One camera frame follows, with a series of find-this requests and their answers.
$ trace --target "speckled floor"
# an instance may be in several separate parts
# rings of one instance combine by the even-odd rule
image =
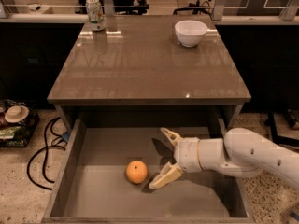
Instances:
[[[57,117],[55,111],[40,110],[40,122],[27,148],[0,149],[0,223],[38,223],[46,209],[50,190],[41,189],[30,182],[26,174],[30,158],[44,146],[43,132],[46,124]],[[265,114],[241,114],[235,127],[251,129],[261,135],[269,136],[269,128],[264,126]],[[299,131],[293,131],[283,117],[276,115],[279,131],[288,131],[290,136],[299,137]],[[55,126],[56,133],[63,133],[65,127],[59,120]],[[55,179],[60,168],[64,152],[51,150],[47,174]],[[43,155],[33,162],[31,175],[41,184],[51,187],[41,175]],[[258,223],[297,223],[290,216],[293,211],[299,214],[299,191],[289,187],[284,181],[267,173],[250,179],[243,179],[249,196],[255,219]]]

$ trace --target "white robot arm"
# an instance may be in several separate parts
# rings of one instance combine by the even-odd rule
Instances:
[[[227,132],[224,139],[202,140],[182,138],[166,128],[161,131],[174,146],[177,163],[168,163],[149,183],[151,189],[163,187],[183,172],[205,169],[235,177],[254,177],[265,169],[299,189],[299,154],[253,131],[235,128]]]

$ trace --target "drawer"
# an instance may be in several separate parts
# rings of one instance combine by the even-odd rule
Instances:
[[[44,223],[255,223],[242,181],[214,171],[183,176],[151,190],[149,182],[172,161],[160,127],[89,127],[78,116]],[[208,138],[208,127],[167,127]],[[130,183],[126,165],[146,163],[142,184]]]

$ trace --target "gray table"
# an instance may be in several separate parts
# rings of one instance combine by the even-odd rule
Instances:
[[[210,29],[194,48],[183,47],[175,36],[175,23],[187,19]],[[209,17],[114,16],[106,23],[101,32],[84,25],[49,94],[69,132],[78,111],[110,106],[130,114],[142,107],[176,112],[178,106],[220,106],[231,127],[250,100]]]

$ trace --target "aluminum can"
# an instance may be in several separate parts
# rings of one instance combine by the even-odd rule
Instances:
[[[94,31],[100,31],[105,28],[102,5],[99,0],[86,0],[86,10],[88,18]]]

